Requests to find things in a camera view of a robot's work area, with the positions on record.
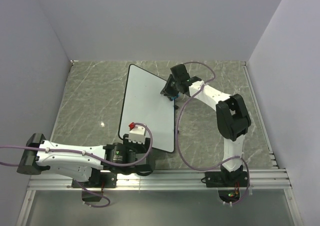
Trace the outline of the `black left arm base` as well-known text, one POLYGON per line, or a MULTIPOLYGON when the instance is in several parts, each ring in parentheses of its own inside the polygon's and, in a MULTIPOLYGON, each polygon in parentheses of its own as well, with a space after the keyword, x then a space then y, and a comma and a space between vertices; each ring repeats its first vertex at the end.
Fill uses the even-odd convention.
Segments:
MULTIPOLYGON (((117 174, 111 172, 99 173, 91 178, 88 182, 79 182, 79 184, 88 190, 91 188, 94 193, 102 195, 105 189, 114 189, 117 185, 117 174)), ((101 197, 94 196, 82 190, 82 201, 85 203, 98 203, 101 197)))

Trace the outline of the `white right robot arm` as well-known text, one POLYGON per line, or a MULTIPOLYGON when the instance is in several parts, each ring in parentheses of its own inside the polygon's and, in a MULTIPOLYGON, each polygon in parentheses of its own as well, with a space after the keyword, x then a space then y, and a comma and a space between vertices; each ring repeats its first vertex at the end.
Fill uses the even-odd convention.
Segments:
POLYGON ((226 186, 232 186, 238 181, 238 172, 248 165, 243 159, 243 143, 245 135, 251 126, 251 118, 247 110, 244 99, 241 95, 230 95, 223 93, 209 85, 209 83, 216 78, 216 74, 212 68, 207 64, 196 61, 208 68, 213 77, 207 81, 203 81, 197 76, 190 77, 186 65, 192 62, 178 64, 170 68, 171 74, 160 92, 161 95, 169 98, 171 101, 178 98, 179 94, 184 94, 189 99, 181 107, 177 120, 175 121, 175 148, 184 162, 190 169, 195 171, 210 171, 220 167, 223 171, 221 173, 221 181, 226 186), (222 162, 209 168, 196 168, 190 165, 184 158, 178 138, 178 129, 180 126, 181 117, 186 106, 193 100, 197 99, 216 112, 216 122, 219 133, 223 137, 223 160, 222 162))

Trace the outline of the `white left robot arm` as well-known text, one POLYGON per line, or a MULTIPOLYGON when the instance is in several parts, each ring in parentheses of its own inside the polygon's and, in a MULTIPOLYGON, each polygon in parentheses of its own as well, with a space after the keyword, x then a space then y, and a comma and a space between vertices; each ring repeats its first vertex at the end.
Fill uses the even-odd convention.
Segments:
POLYGON ((124 138, 121 143, 99 146, 75 146, 51 142, 43 134, 34 133, 26 143, 17 172, 39 175, 43 171, 70 177, 96 187, 101 172, 147 176, 155 170, 155 160, 149 152, 150 139, 142 144, 124 138))

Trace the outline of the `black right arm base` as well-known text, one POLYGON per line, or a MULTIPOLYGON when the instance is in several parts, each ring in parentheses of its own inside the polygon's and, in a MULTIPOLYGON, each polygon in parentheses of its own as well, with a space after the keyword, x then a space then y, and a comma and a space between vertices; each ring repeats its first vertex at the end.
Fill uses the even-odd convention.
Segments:
POLYGON ((240 169, 233 172, 205 172, 204 177, 200 181, 204 183, 207 188, 235 188, 246 187, 249 179, 248 173, 240 169))

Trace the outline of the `white board black frame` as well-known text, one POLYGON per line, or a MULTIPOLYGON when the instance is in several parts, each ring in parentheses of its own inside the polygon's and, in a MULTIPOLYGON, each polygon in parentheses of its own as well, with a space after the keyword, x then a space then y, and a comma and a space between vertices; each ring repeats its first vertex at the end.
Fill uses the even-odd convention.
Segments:
POLYGON ((128 67, 118 136, 129 132, 132 122, 143 123, 152 132, 152 147, 168 153, 175 148, 175 103, 161 95, 166 80, 141 67, 128 67))

